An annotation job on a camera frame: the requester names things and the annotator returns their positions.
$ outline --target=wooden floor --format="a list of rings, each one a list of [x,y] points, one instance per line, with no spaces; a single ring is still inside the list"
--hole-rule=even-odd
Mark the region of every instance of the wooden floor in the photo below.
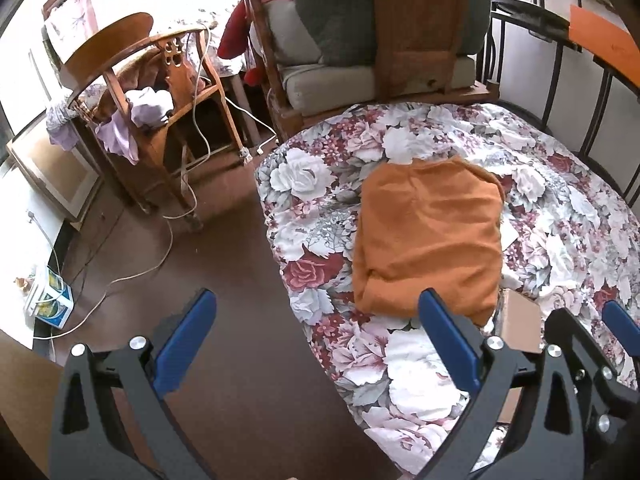
[[[198,169],[194,186],[201,232],[172,222],[174,246],[164,266],[117,292],[73,334],[56,340],[64,364],[76,342],[94,351],[117,348],[150,335],[163,317],[180,311],[201,287],[218,297],[218,318],[178,392],[168,405],[220,480],[396,480],[397,470],[356,426],[332,383],[310,352],[273,261],[255,168],[226,153]],[[64,276],[71,279],[122,211],[101,189]],[[73,283],[78,323],[114,278],[153,266],[166,251],[169,231],[159,218],[125,210],[113,233]],[[132,416],[118,400],[127,431],[141,457]]]

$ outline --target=brown cloth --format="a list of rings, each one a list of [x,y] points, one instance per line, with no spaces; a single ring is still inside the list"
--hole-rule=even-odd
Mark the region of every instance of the brown cloth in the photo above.
[[[433,287],[454,314],[491,316],[502,270],[495,176],[458,156],[383,164],[362,185],[353,291],[362,312],[410,317]]]

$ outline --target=folded orange shirt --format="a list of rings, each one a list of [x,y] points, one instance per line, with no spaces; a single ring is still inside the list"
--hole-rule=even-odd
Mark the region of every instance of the folded orange shirt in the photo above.
[[[362,312],[410,317],[433,287],[454,314],[484,325],[502,270],[504,191],[458,156],[383,164],[362,185],[353,291]]]

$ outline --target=floral mattress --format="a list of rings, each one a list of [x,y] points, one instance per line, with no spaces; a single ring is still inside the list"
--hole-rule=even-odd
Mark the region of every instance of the floral mattress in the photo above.
[[[495,105],[347,111],[269,154],[256,172],[258,190],[311,351],[356,423],[410,474],[442,444],[468,395],[417,319],[356,309],[351,256],[360,187],[379,164],[453,155],[496,174],[506,192],[502,286],[535,300],[545,319],[555,308],[571,311],[619,380],[636,387],[631,359],[600,320],[605,301],[617,299],[640,321],[638,220],[607,184],[553,137]],[[494,460],[505,434],[495,428],[477,466]]]

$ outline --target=beige box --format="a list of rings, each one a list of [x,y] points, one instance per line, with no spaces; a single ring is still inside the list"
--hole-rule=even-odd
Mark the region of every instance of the beige box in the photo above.
[[[496,320],[496,335],[510,348],[524,352],[540,353],[542,335],[540,307],[515,290],[507,288],[502,296],[502,306]],[[520,388],[512,388],[502,407],[498,422],[510,423],[520,399]]]

